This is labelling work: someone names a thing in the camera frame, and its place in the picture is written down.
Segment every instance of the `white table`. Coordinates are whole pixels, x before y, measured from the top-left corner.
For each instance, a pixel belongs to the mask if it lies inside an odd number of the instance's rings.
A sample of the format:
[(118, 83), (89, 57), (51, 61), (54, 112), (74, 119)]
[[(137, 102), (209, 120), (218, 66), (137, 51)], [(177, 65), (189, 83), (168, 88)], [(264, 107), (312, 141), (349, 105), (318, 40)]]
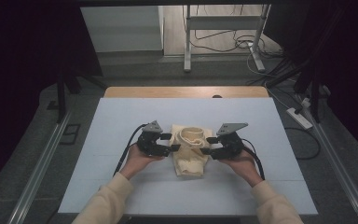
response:
[[(92, 194), (111, 179), (133, 131), (155, 119), (165, 133), (171, 130), (172, 124), (209, 128), (216, 133), (223, 122), (249, 123), (238, 134), (255, 146), (266, 179), (286, 195), (299, 214), (317, 214), (271, 98), (101, 99), (59, 212), (80, 212)], [(210, 159), (204, 173), (197, 179), (177, 177), (172, 156), (149, 164), (131, 180), (135, 190), (127, 200), (125, 214), (255, 215), (256, 204), (250, 187), (228, 166)]]

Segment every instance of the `person's arm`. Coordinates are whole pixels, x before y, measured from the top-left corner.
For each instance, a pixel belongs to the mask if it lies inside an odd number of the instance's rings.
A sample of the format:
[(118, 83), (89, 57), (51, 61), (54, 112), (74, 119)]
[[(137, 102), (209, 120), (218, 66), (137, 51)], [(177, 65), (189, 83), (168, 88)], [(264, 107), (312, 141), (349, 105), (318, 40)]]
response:
[(260, 223), (303, 223), (296, 209), (281, 194), (278, 194), (268, 181), (263, 180), (255, 169), (254, 158), (242, 151), (232, 160), (221, 160), (242, 177), (252, 187), (252, 194), (258, 203), (257, 217)]
[(89, 199), (73, 223), (118, 223), (124, 213), (125, 201), (133, 190), (129, 180), (150, 162), (162, 159), (146, 156), (136, 144), (132, 145), (124, 167)]

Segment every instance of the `hand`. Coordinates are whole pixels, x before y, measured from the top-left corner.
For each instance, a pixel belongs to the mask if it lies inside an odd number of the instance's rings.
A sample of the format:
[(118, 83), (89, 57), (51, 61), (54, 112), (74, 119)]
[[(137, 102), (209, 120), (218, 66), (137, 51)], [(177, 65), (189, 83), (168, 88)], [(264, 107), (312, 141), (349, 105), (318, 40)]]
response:
[(136, 144), (133, 144), (129, 148), (126, 164), (120, 170), (120, 173), (127, 179), (131, 179), (142, 171), (150, 162), (161, 161), (162, 159), (164, 159), (164, 157), (147, 156)]
[(231, 169), (240, 177), (246, 180), (251, 187), (254, 187), (263, 179), (258, 174), (255, 169), (255, 160), (254, 158), (247, 153), (245, 150), (241, 152), (241, 154), (231, 160), (219, 160), (220, 162), (227, 164), (231, 167)]

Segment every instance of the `beige object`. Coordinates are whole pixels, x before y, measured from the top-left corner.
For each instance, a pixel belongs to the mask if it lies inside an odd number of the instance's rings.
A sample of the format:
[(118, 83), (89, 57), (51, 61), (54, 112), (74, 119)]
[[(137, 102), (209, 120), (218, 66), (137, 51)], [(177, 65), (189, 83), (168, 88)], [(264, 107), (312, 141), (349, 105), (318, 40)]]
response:
[(180, 144), (177, 152), (173, 152), (173, 164), (177, 175), (202, 176), (208, 156), (200, 151), (209, 147), (207, 137), (212, 137), (212, 130), (200, 127), (186, 127), (173, 124), (170, 145)]

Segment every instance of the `cable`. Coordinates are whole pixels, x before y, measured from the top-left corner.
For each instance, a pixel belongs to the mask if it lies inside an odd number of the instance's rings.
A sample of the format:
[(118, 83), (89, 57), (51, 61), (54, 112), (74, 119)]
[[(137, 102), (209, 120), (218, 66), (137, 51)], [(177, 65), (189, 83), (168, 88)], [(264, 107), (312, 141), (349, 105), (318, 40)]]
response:
[(270, 75), (278, 75), (282, 70), (286, 69), (291, 65), (291, 61), (288, 57), (283, 58), (277, 66), (275, 66), (270, 72)]
[(254, 151), (254, 153), (255, 153), (255, 147), (254, 147), (254, 145), (250, 142), (250, 141), (248, 141), (248, 140), (246, 140), (246, 139), (244, 139), (244, 138), (242, 138), (241, 139), (242, 141), (245, 141), (245, 142), (247, 142), (247, 143), (249, 143), (251, 146), (252, 146), (252, 150)]
[(268, 75), (268, 74), (264, 74), (264, 73), (259, 73), (259, 72), (256, 72), (255, 70), (253, 70), (251, 68), (251, 66), (249, 65), (249, 58), (252, 56), (252, 53), (248, 55), (248, 58), (246, 59), (246, 65), (248, 65), (248, 69), (249, 71), (255, 73), (255, 74), (258, 74), (260, 76), (264, 76), (264, 77), (273, 77), (272, 75)]
[(281, 90), (281, 89), (278, 88), (278, 87), (275, 87), (275, 89), (277, 89), (278, 91), (281, 91), (281, 92), (285, 93), (285, 94), (288, 95), (290, 98), (292, 98), (292, 100), (293, 100), (296, 104), (298, 104), (299, 106), (302, 107), (302, 104), (299, 103), (299, 102), (295, 99), (295, 97), (293, 97), (291, 94), (289, 94), (289, 92), (283, 91), (283, 90)]
[(237, 49), (238, 47), (235, 47), (233, 49), (211, 49), (211, 48), (208, 48), (208, 47), (205, 47), (205, 46), (198, 46), (198, 45), (195, 45), (193, 44), (191, 41), (190, 41), (190, 44), (194, 47), (194, 48), (199, 48), (199, 49), (209, 49), (209, 50), (213, 50), (213, 51), (217, 51), (217, 52), (229, 52), (229, 51), (232, 51), (234, 49)]
[(267, 88), (266, 83), (264, 83), (264, 87), (279, 103), (284, 105), (286, 108), (290, 109), (290, 107), (288, 105), (284, 104), (280, 99), (278, 99), (278, 97), (274, 93), (272, 93), (272, 91), (269, 90), (269, 88)]
[(253, 151), (251, 149), (249, 149), (248, 147), (245, 147), (243, 150), (246, 151), (247, 153), (251, 154), (251, 156), (255, 159), (255, 162), (257, 163), (257, 167), (258, 167), (258, 172), (260, 172), (261, 178), (263, 180), (265, 180), (266, 178), (264, 177), (263, 166), (261, 165), (261, 161), (260, 161), (260, 159), (258, 159), (257, 154), (255, 153), (254, 145), (250, 141), (248, 141), (248, 140), (246, 140), (244, 138), (242, 138), (241, 140), (249, 143), (252, 146)]
[(232, 9), (232, 12), (230, 13), (230, 15), (234, 15), (235, 14), (235, 7), (236, 7), (237, 5), (234, 5), (234, 8)]
[(254, 84), (255, 82), (261, 81), (261, 80), (266, 79), (266, 78), (267, 78), (267, 77), (261, 77), (261, 78), (256, 79), (256, 80), (249, 80), (249, 81), (246, 81), (246, 82), (245, 82), (245, 85), (251, 86), (251, 85)]
[(117, 164), (117, 167), (116, 167), (116, 170), (115, 172), (113, 173), (113, 175), (115, 175), (119, 170), (120, 170), (120, 167), (121, 167), (121, 164), (123, 163), (124, 159), (126, 159), (126, 156), (127, 156), (127, 153), (129, 151), (129, 148), (131, 146), (131, 142), (132, 142), (132, 138), (133, 136), (136, 135), (136, 133), (138, 133), (138, 131), (143, 128), (144, 126), (146, 126), (147, 124), (142, 124), (140, 125), (138, 128), (135, 129), (135, 131), (133, 132), (130, 140), (129, 140), (129, 143), (127, 144), (126, 148), (124, 149), (123, 151), (123, 154), (121, 155), (121, 158), (120, 158), (120, 161), (118, 161), (118, 164)]
[(309, 156), (309, 157), (296, 157), (297, 160), (300, 160), (300, 161), (306, 161), (306, 160), (311, 160), (311, 159), (314, 159), (316, 158), (320, 153), (321, 153), (321, 143), (319, 143), (318, 139), (313, 136), (311, 133), (303, 130), (303, 129), (298, 129), (298, 128), (284, 128), (285, 130), (296, 130), (296, 131), (299, 131), (299, 132), (302, 132), (302, 133), (306, 133), (308, 134), (310, 137), (313, 138), (313, 140), (315, 140), (316, 144), (318, 145), (318, 149), (316, 149), (316, 152), (312, 155), (312, 156)]
[(233, 30), (227, 30), (227, 31), (222, 31), (222, 32), (219, 32), (219, 33), (216, 33), (216, 34), (213, 34), (213, 35), (206, 35), (206, 36), (203, 36), (203, 37), (197, 37), (197, 30), (194, 30), (194, 31), (195, 31), (194, 36), (198, 40), (209, 38), (209, 37), (212, 37), (214, 35), (222, 35), (222, 34), (225, 34), (225, 33), (233, 32)]

